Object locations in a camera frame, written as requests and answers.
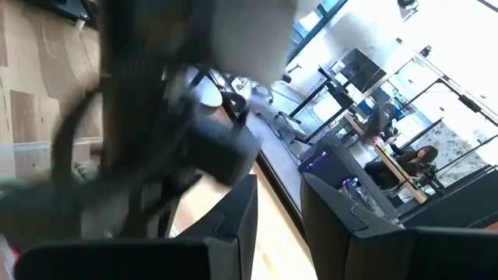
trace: woman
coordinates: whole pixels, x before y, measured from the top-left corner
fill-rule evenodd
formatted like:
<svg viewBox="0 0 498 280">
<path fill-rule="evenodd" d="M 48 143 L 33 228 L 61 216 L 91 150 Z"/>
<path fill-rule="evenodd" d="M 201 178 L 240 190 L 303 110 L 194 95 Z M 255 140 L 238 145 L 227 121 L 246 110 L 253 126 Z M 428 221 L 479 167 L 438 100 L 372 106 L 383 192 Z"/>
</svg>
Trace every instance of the woman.
<svg viewBox="0 0 498 280">
<path fill-rule="evenodd" d="M 420 179 L 422 177 L 421 167 L 425 163 L 431 163 L 437 157 L 438 151 L 434 146 L 428 145 L 418 151 L 403 152 L 396 145 L 391 145 L 393 151 L 399 155 L 396 159 L 398 164 L 406 171 L 410 177 Z M 367 163 L 365 171 L 372 177 L 375 184 L 381 189 L 390 189 L 399 184 L 399 179 L 383 162 Z"/>
</svg>

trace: wooden floor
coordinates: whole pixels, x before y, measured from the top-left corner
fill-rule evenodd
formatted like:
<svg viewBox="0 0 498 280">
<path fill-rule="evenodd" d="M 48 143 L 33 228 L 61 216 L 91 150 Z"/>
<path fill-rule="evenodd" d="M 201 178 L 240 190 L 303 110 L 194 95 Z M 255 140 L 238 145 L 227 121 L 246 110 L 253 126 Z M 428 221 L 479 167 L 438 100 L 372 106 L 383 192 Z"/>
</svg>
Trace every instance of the wooden floor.
<svg viewBox="0 0 498 280">
<path fill-rule="evenodd" d="M 78 32 L 65 19 L 0 0 L 0 179 L 33 177 L 50 166 L 50 141 L 60 113 L 98 74 L 98 33 Z M 101 136 L 95 106 L 79 132 L 75 160 L 89 158 L 89 142 Z M 215 117 L 229 123 L 222 110 Z M 258 238 L 253 279 L 316 279 L 309 251 L 257 164 Z M 227 189 L 208 177 L 181 201 L 172 235 L 200 219 Z"/>
</svg>

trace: long dark hair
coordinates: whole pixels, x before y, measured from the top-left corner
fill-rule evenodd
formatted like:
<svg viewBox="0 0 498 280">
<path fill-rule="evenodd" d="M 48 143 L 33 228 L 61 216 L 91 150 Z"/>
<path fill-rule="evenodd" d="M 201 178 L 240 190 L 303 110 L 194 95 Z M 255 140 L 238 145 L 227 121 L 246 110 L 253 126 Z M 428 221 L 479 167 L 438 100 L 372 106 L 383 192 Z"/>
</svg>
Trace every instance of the long dark hair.
<svg viewBox="0 0 498 280">
<path fill-rule="evenodd" d="M 423 155 L 423 157 L 421 159 L 419 159 L 419 161 L 421 163 L 431 163 L 432 161 L 434 161 L 436 158 L 437 158 L 437 154 L 439 153 L 439 151 L 436 149 L 436 147 L 432 146 L 432 145 L 427 145 L 425 147 L 422 147 L 420 148 L 418 151 L 417 151 L 417 156 L 419 154 L 420 151 L 426 151 L 426 153 Z"/>
</svg>

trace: office desk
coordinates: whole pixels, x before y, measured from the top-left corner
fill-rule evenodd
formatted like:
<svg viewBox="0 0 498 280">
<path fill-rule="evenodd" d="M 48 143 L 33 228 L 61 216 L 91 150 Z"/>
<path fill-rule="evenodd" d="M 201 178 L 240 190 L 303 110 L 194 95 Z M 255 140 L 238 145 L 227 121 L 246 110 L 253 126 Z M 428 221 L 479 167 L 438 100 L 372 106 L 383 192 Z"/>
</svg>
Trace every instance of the office desk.
<svg viewBox="0 0 498 280">
<path fill-rule="evenodd" d="M 351 126 L 360 134 L 363 135 L 363 129 L 356 122 L 356 119 L 350 115 L 345 115 L 344 118 L 351 124 Z M 427 200 L 427 196 L 423 194 L 421 191 L 415 189 L 415 185 L 413 184 L 413 180 L 406 173 L 405 170 L 391 157 L 391 154 L 385 150 L 385 148 L 380 147 L 379 145 L 373 146 L 375 153 L 379 155 L 381 160 L 386 164 L 386 166 L 391 170 L 391 172 L 399 179 L 400 182 L 403 183 L 403 187 L 406 187 L 410 193 L 412 193 L 413 197 L 418 201 L 418 203 L 422 204 Z"/>
</svg>

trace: wooden desk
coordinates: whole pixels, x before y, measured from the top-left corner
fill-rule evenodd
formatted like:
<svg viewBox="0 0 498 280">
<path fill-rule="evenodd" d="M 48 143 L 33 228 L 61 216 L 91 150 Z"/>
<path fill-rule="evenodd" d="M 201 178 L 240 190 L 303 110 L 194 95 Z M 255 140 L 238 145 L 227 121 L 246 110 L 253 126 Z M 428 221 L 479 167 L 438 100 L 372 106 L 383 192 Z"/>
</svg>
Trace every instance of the wooden desk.
<svg viewBox="0 0 498 280">
<path fill-rule="evenodd" d="M 363 129 L 356 122 L 355 118 L 346 114 L 344 118 L 351 124 L 351 126 L 358 132 L 358 134 L 363 135 Z M 379 155 L 381 160 L 388 166 L 389 170 L 399 179 L 400 182 L 403 183 L 403 187 L 406 187 L 407 190 L 412 193 L 413 197 L 419 202 L 423 203 L 427 200 L 425 194 L 421 191 L 416 190 L 413 184 L 413 180 L 406 173 L 405 170 L 401 166 L 399 166 L 398 162 L 396 162 L 391 155 L 385 151 L 384 148 L 381 148 L 379 145 L 373 146 L 375 153 Z"/>
</svg>

